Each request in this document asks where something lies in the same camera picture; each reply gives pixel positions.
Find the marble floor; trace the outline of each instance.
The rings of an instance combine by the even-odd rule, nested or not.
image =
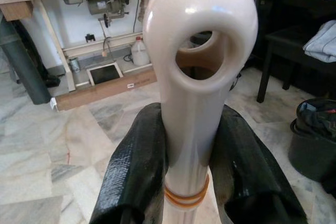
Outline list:
[[[242,72],[227,104],[237,110],[272,151],[299,198],[310,224],[335,224],[336,201],[290,165],[289,123],[309,94],[270,78],[265,102],[256,102],[260,71]],[[60,88],[51,89],[58,94]],[[125,92],[69,111],[33,105],[24,87],[0,74],[0,223],[89,222],[111,153],[136,114],[160,100],[158,85]],[[213,189],[197,224],[219,224]]]

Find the white plastic bottle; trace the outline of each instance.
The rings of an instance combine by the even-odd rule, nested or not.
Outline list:
[[[134,45],[132,46],[133,63],[137,66],[143,66],[150,63],[149,56],[146,51],[146,46],[141,37],[137,37]]]

